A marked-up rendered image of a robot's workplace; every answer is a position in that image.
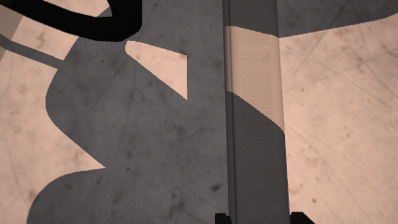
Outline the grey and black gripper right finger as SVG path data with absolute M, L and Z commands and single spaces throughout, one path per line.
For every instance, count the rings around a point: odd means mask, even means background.
M 291 212 L 291 224 L 315 224 L 304 212 Z

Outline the brown wall panel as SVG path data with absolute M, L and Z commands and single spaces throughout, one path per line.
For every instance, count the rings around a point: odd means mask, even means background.
M 0 61 L 14 36 L 23 15 L 0 5 Z

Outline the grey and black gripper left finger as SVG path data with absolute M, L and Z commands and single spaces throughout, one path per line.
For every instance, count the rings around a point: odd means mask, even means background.
M 215 224 L 233 224 L 229 216 L 225 213 L 215 213 Z

